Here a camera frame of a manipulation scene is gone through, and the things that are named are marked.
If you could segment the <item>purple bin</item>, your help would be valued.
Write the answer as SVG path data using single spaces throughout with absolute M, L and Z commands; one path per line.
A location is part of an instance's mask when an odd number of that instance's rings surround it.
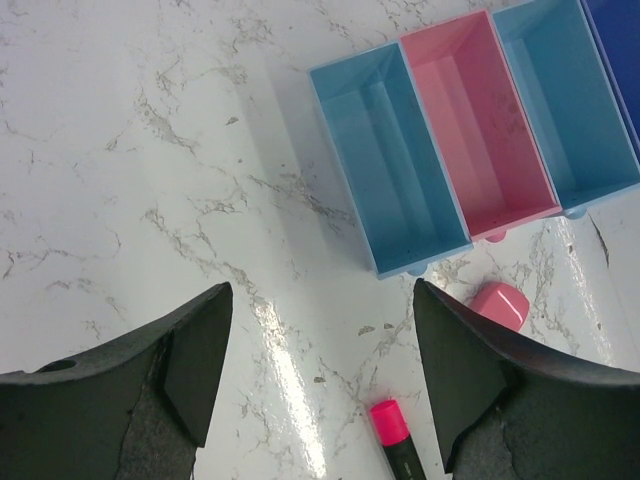
M 639 155 L 639 0 L 594 0 L 582 5 Z

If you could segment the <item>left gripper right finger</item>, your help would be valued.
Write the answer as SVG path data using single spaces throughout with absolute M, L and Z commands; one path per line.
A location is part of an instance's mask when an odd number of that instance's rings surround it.
M 413 309 L 447 474 L 638 478 L 638 373 L 515 333 L 422 279 Z

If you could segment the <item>light blue bin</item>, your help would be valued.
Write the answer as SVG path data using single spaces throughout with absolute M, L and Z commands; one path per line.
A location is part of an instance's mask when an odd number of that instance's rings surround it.
M 639 162 L 582 4 L 528 1 L 492 20 L 563 215 L 635 188 Z
M 377 277 L 420 276 L 471 249 L 400 44 L 315 67 L 309 77 Z

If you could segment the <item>pink bin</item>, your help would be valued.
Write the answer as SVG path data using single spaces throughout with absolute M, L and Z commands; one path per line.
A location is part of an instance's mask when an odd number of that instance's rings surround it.
M 506 233 L 560 211 L 486 10 L 401 37 L 471 238 Z

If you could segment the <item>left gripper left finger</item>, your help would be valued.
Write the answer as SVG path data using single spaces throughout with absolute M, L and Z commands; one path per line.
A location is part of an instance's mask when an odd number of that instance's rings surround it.
M 3 374 L 2 478 L 191 478 L 232 312 L 222 283 L 95 348 Z

